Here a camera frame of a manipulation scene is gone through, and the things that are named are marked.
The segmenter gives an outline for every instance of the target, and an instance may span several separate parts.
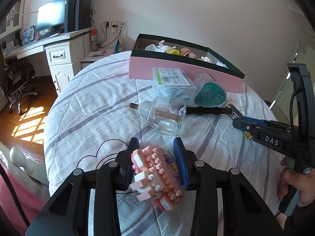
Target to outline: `plastic container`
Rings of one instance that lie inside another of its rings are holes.
[[[203,107],[225,107],[226,91],[215,79],[208,73],[199,73],[194,83],[197,91],[194,103]]]
[[[176,137],[185,118],[186,103],[176,97],[156,97],[153,101],[141,102],[137,111],[157,133]]]
[[[177,97],[185,100],[187,106],[194,103],[197,87],[183,69],[155,67],[153,75],[158,97]]]
[[[98,50],[97,29],[91,29],[91,45],[92,51],[96,52]]]

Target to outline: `wooden floor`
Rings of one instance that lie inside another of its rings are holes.
[[[9,149],[17,146],[27,158],[44,164],[44,125],[57,93],[50,76],[35,77],[32,81],[38,99],[30,96],[23,101],[25,114],[19,116],[16,107],[10,114],[8,105],[0,112],[0,142]]]

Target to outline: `teal lid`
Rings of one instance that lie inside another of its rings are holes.
[[[195,104],[203,107],[220,106],[225,101],[225,90],[215,82],[205,83],[195,97]]]

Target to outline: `desk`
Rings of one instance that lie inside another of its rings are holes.
[[[81,60],[90,53],[89,28],[47,37],[5,54],[7,60],[21,59],[46,51],[46,57],[57,94],[82,70]]]

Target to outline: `pink box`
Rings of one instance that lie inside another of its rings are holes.
[[[198,58],[208,57],[212,63],[202,60],[144,50],[150,44],[158,45],[165,40],[165,45],[176,49],[188,47]],[[221,62],[228,68],[216,65]],[[244,82],[244,74],[225,58],[208,47],[184,42],[172,38],[139,34],[130,56],[129,78],[153,80],[153,68],[181,68],[191,80],[199,73],[209,73],[227,92],[238,93]]]

